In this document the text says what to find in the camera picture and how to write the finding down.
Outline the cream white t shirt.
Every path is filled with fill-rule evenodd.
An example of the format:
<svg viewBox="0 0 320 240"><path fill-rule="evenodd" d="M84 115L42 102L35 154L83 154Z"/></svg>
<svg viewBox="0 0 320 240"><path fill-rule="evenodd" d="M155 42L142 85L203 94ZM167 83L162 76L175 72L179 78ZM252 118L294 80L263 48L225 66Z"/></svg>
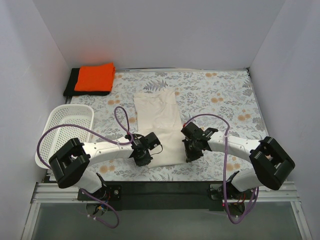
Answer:
<svg viewBox="0 0 320 240"><path fill-rule="evenodd" d="M133 97L137 113L137 132L141 135L155 133L163 147L161 153L151 150L149 168L180 165L186 162L183 124L174 89L158 93L136 93Z"/></svg>

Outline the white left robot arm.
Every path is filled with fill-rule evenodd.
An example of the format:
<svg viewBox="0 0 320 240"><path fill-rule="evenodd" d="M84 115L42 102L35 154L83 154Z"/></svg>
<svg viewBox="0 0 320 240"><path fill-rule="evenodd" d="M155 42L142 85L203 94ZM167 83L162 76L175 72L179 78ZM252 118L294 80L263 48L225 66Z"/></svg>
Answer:
<svg viewBox="0 0 320 240"><path fill-rule="evenodd" d="M107 183L99 173L89 167L115 159L134 159L138 167L151 163L151 150L161 145L154 132L125 135L114 140L102 142L80 142L78 138L68 140L49 159L49 165L60 189L77 187L86 190L95 200L106 196Z"/></svg>

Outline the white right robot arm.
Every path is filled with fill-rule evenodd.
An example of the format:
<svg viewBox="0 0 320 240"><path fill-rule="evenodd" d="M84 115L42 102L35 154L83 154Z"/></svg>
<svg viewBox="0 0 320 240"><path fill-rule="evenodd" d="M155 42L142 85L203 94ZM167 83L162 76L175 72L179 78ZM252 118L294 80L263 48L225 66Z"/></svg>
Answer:
<svg viewBox="0 0 320 240"><path fill-rule="evenodd" d="M281 145L270 136L262 140L226 136L215 128L202 130L193 122L186 124L184 135L186 161L193 162L204 155L204 151L220 152L251 163L252 168L237 170L224 184L213 190L219 198L237 199L244 192L265 186L277 191L295 168L295 163Z"/></svg>

